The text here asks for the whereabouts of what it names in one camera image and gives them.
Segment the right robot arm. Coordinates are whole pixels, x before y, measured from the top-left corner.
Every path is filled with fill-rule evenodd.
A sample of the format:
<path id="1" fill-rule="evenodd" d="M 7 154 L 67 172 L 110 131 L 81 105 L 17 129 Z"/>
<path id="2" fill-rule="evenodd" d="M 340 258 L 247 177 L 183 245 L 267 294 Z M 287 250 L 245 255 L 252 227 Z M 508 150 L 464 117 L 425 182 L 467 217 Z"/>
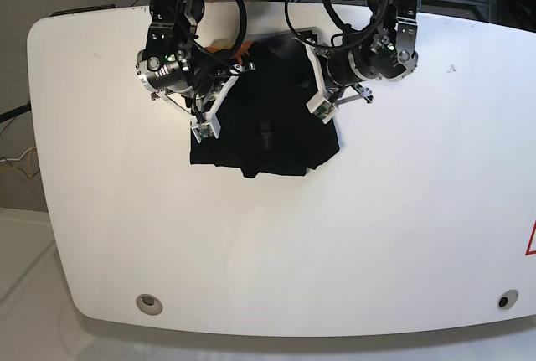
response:
<path id="1" fill-rule="evenodd" d="M 205 121 L 204 100 L 211 100 L 216 80 L 225 81 L 240 71 L 233 57 L 245 40 L 247 13 L 243 0 L 234 0 L 240 27 L 233 44 L 215 53 L 197 42 L 204 16 L 204 0 L 151 0 L 152 21 L 145 49 L 137 55 L 137 76 L 156 95 L 177 93 L 185 98 L 197 121 Z"/>

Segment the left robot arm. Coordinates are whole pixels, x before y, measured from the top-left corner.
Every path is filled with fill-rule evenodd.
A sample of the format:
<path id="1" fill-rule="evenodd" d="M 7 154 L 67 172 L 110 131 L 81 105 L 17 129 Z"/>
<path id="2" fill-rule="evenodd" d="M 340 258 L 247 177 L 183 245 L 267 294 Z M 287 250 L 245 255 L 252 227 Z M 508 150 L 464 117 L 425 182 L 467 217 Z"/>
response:
<path id="1" fill-rule="evenodd" d="M 312 114 L 327 117 L 345 102 L 343 95 L 348 89 L 354 91 L 354 99 L 372 102 L 374 97 L 364 82 L 401 80 L 416 69 L 420 0 L 365 2 L 370 20 L 363 28 L 355 28 L 340 18 L 332 0 L 322 0 L 328 17 L 338 28 L 328 44 L 319 43 L 312 32 L 289 28 L 305 46 L 313 67 L 317 93 L 307 103 Z"/>

